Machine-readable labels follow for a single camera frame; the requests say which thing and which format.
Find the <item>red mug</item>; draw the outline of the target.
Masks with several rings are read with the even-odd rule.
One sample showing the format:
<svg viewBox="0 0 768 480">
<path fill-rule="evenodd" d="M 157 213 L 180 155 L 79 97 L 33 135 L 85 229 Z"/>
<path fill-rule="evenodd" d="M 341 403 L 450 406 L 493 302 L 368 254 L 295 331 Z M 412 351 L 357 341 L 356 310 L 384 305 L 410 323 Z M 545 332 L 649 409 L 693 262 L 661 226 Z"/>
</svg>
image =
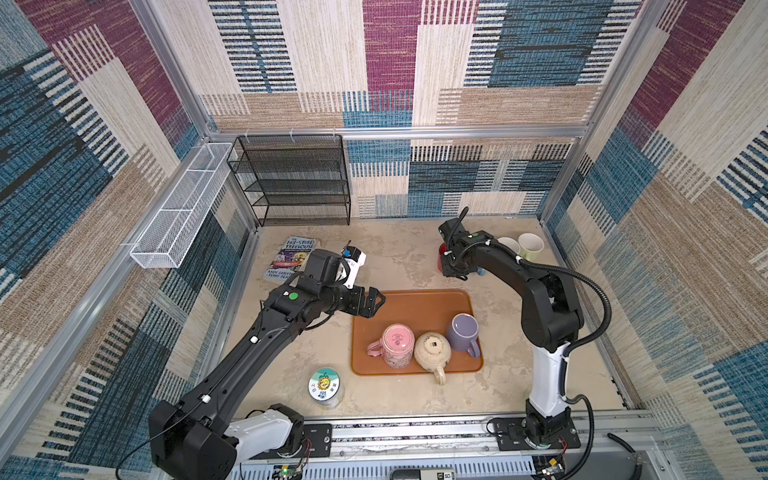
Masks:
<svg viewBox="0 0 768 480">
<path fill-rule="evenodd" d="M 438 250 L 438 260 L 437 260 L 437 269 L 438 271 L 443 274 L 443 260 L 445 257 L 445 252 L 447 251 L 447 246 L 445 243 L 441 243 L 439 250 Z"/>
</svg>

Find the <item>brown plastic tray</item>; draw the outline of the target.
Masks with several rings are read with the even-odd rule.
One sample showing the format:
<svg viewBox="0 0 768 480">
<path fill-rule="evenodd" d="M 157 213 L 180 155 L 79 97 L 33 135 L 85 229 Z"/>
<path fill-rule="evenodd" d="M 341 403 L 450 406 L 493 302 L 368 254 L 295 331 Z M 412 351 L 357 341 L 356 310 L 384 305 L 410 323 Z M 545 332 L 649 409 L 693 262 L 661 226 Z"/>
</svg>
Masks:
<svg viewBox="0 0 768 480">
<path fill-rule="evenodd" d="M 351 369 L 360 376 L 426 372 L 416 361 L 404 369 L 394 369 L 381 358 L 367 354 L 367 347 L 380 339 L 386 327 L 403 324 L 417 337 L 427 332 L 443 334 L 456 315 L 473 313 L 470 296 L 461 289 L 386 291 L 384 296 L 386 301 L 374 317 L 353 318 Z"/>
</svg>

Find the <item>white mug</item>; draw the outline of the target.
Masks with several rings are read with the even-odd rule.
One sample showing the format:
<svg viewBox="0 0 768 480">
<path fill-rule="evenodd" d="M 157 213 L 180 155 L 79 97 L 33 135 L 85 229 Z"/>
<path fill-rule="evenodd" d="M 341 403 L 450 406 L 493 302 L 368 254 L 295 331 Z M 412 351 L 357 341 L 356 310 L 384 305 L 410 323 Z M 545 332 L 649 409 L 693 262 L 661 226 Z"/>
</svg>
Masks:
<svg viewBox="0 0 768 480">
<path fill-rule="evenodd" d="M 503 245 L 505 245 L 507 248 L 512 250 L 514 253 L 519 254 L 521 251 L 521 247 L 519 243 L 510 237 L 498 237 L 497 241 Z"/>
</svg>

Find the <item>light green mug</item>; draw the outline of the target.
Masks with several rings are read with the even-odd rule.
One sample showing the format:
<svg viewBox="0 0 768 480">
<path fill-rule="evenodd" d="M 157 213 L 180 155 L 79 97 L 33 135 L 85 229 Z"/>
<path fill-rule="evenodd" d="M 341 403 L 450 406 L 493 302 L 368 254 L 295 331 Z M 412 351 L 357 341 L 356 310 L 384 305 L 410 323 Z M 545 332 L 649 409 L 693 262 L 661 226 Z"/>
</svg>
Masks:
<svg viewBox="0 0 768 480">
<path fill-rule="evenodd" d="M 522 233 L 517 242 L 520 246 L 520 255 L 529 261 L 535 261 L 539 254 L 545 249 L 544 240 L 534 233 Z"/>
</svg>

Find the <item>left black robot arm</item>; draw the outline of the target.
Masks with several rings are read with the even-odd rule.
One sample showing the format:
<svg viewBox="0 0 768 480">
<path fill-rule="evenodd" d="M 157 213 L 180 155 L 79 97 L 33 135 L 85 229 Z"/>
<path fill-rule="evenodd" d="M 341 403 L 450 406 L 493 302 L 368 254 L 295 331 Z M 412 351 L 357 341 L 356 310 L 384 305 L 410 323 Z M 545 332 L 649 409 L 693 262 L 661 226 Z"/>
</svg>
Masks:
<svg viewBox="0 0 768 480">
<path fill-rule="evenodd" d="M 234 415 L 278 354 L 336 312 L 373 317 L 386 298 L 355 283 L 365 254 L 316 249 L 301 271 L 273 289 L 253 325 L 226 357 L 175 403 L 159 402 L 148 420 L 153 464 L 174 479 L 225 479 L 265 452 L 292 456 L 306 444 L 304 418 L 274 404 L 244 420 Z"/>
</svg>

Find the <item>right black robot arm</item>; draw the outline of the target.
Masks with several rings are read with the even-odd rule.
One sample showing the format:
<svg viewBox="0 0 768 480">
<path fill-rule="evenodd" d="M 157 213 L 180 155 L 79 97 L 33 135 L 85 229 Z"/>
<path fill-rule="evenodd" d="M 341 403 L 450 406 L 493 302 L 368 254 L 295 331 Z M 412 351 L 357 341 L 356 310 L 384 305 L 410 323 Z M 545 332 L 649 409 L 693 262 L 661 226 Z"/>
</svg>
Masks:
<svg viewBox="0 0 768 480">
<path fill-rule="evenodd" d="M 521 328 L 534 347 L 533 387 L 522 431 L 533 448 L 554 443 L 571 429 L 564 354 L 584 324 L 573 278 L 553 266 L 532 266 L 491 234 L 467 231 L 459 218 L 443 222 L 438 231 L 446 247 L 440 260 L 444 276 L 464 279 L 483 269 L 520 296 Z"/>
</svg>

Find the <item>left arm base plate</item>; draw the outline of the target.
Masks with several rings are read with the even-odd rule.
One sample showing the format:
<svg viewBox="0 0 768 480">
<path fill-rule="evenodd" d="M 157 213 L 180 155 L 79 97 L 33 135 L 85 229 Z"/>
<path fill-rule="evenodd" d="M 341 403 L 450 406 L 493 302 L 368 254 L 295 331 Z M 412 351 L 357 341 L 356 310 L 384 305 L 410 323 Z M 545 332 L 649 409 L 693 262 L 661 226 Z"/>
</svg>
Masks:
<svg viewBox="0 0 768 480">
<path fill-rule="evenodd" d="M 330 456 L 333 426 L 330 423 L 301 424 L 294 427 L 287 441 L 289 458 L 312 460 Z"/>
</svg>

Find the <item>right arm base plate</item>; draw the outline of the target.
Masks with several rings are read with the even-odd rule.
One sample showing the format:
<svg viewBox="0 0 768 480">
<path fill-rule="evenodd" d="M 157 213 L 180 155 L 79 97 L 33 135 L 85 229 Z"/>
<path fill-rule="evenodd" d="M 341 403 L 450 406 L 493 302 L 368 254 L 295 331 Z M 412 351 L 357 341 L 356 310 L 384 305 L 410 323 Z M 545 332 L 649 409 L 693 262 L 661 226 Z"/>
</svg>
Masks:
<svg viewBox="0 0 768 480">
<path fill-rule="evenodd" d="M 496 437 L 500 451 L 579 449 L 588 440 L 588 433 L 579 433 L 573 422 L 568 421 L 564 429 L 534 441 L 527 436 L 525 422 L 524 416 L 495 417 L 489 421 L 488 429 Z"/>
</svg>

